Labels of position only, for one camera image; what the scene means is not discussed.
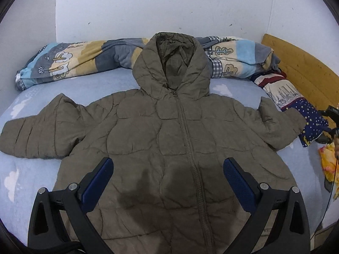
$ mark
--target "wall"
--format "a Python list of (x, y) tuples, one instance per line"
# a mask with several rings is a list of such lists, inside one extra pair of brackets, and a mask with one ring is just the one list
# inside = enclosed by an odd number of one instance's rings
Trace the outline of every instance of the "wall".
[(55, 40), (55, 0), (14, 1), (0, 23), (0, 115), (19, 94), (16, 71)]
[(306, 50), (339, 74), (339, 26), (322, 0), (57, 0), (58, 41), (147, 37), (159, 31), (265, 33)]

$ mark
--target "blanket tag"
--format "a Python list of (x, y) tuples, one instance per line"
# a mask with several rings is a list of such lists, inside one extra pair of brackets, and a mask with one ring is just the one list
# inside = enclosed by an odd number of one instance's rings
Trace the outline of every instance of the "blanket tag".
[(19, 82), (21, 79), (21, 73), (17, 73), (17, 75), (15, 76), (15, 82)]

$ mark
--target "jacket hood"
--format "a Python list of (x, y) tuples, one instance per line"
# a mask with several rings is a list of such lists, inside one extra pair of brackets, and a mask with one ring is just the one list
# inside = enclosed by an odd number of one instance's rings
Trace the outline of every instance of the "jacket hood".
[(193, 100), (209, 95), (207, 58), (193, 36), (157, 33), (136, 60), (133, 76), (140, 88), (155, 99), (174, 91)]

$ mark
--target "navy blue pillow with stars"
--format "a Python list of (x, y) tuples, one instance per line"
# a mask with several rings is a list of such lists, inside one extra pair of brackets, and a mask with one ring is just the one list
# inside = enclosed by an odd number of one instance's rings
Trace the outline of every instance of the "navy blue pillow with stars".
[(286, 111), (289, 108), (295, 108), (306, 119), (306, 126), (299, 135), (300, 141), (304, 147), (311, 144), (312, 141), (317, 139), (323, 132), (323, 127), (328, 126), (328, 121), (324, 119), (313, 107), (306, 98), (297, 98), (285, 107), (282, 107), (282, 111)]

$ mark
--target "jacket sleeve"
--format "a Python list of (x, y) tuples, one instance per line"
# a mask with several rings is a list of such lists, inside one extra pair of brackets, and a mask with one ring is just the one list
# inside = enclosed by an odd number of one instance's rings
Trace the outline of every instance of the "jacket sleeve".
[(236, 100), (233, 100), (233, 106), (245, 124), (275, 150), (293, 142), (306, 125), (305, 118), (296, 109), (280, 112), (269, 98), (262, 97), (257, 110)]
[(112, 107), (112, 95), (84, 107), (60, 94), (38, 115), (8, 121), (0, 136), (0, 151), (29, 159), (65, 157)]

